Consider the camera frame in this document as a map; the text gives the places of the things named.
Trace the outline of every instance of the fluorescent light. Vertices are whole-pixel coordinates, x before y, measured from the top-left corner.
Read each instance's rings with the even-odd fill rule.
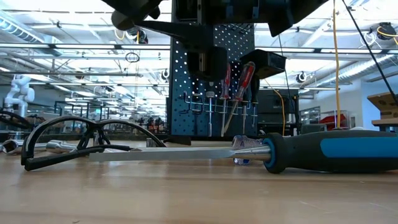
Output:
[[[0,47],[10,48],[50,48],[47,44],[12,44],[12,43],[0,43]]]
[[[259,50],[265,50],[268,52],[281,52],[280,48],[278,47],[257,47],[256,49]],[[304,52],[304,53],[311,53],[313,52],[315,49],[309,49],[309,48],[282,48],[283,52],[286,53],[300,53],[300,52]]]
[[[37,82],[31,82],[29,83],[30,85],[46,85],[47,83],[37,83]]]
[[[50,78],[47,78],[44,75],[24,75],[24,76],[33,78],[34,80],[43,81],[43,82],[51,81]]]
[[[86,91],[76,91],[75,93],[82,95],[82,96],[96,96],[94,93],[89,93]]]
[[[70,91],[70,90],[68,90],[67,88],[62,87],[62,86],[55,85],[55,87],[58,88],[59,90],[62,90],[62,91],[67,91],[67,92]]]
[[[304,90],[336,90],[336,88],[304,87]]]
[[[118,84],[115,83],[86,83],[89,86],[116,86]]]
[[[381,53],[382,50],[372,50],[372,53],[378,54]],[[321,53],[335,53],[334,49],[322,49]],[[337,52],[341,54],[368,54],[369,50],[367,49],[337,49]]]
[[[106,102],[106,103],[109,103],[109,104],[112,104],[112,105],[119,105],[118,102],[114,102],[114,101],[110,101],[110,102]]]
[[[114,45],[110,44],[57,44],[58,49],[114,49]]]
[[[170,45],[144,45],[144,44],[132,44],[122,45],[122,49],[129,50],[170,50]]]
[[[81,83],[50,83],[50,85],[81,85]]]
[[[300,87],[289,87],[289,88],[287,88],[287,86],[273,86],[273,88],[274,88],[275,90],[287,90],[287,89],[290,89],[290,90],[299,90],[299,89],[300,89]]]
[[[10,72],[10,70],[8,70],[8,69],[6,69],[6,68],[3,68],[3,67],[0,67],[0,70],[2,70],[2,71],[4,71],[4,72]]]

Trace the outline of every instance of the pegboard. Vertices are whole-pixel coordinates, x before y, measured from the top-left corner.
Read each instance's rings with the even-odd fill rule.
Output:
[[[214,26],[214,43],[217,47],[228,50],[228,62],[231,64],[231,86],[229,95],[236,93],[241,64],[239,58],[254,50],[254,29],[251,24],[243,24],[239,28],[232,24]],[[199,80],[189,74],[187,69],[187,51],[183,45],[172,39],[170,53],[170,106],[169,133],[176,136],[208,136],[209,99],[205,96],[208,82]],[[221,83],[215,83],[216,97],[212,99],[212,136],[221,136],[223,100],[220,99]],[[233,101],[229,100],[225,123],[231,112]],[[235,136],[243,133],[243,109],[238,109],[224,136]],[[249,103],[247,114],[253,114]],[[245,135],[257,136],[257,118],[252,127],[252,116],[246,116]]]

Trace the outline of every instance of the table surface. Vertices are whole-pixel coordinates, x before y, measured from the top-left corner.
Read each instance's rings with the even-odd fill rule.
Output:
[[[274,175],[261,162],[235,166],[231,159],[99,163],[80,158],[26,172],[19,156],[0,154],[0,222],[396,224],[397,186],[398,172],[288,169]]]

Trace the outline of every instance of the metal rod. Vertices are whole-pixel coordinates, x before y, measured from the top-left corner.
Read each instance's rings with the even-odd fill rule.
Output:
[[[15,71],[15,72],[0,72],[0,75],[84,75],[84,76],[126,76],[125,73],[73,73],[73,72],[24,72],[24,71]],[[130,77],[143,77],[142,74],[129,74]]]
[[[181,159],[225,159],[240,158],[270,161],[268,145],[235,149],[233,147],[145,147],[130,152],[92,153],[90,160],[104,161],[156,161]]]

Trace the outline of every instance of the cardboard box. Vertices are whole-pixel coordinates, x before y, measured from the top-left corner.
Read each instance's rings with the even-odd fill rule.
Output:
[[[390,93],[368,96],[368,100],[380,110],[381,119],[398,118],[398,106]]]

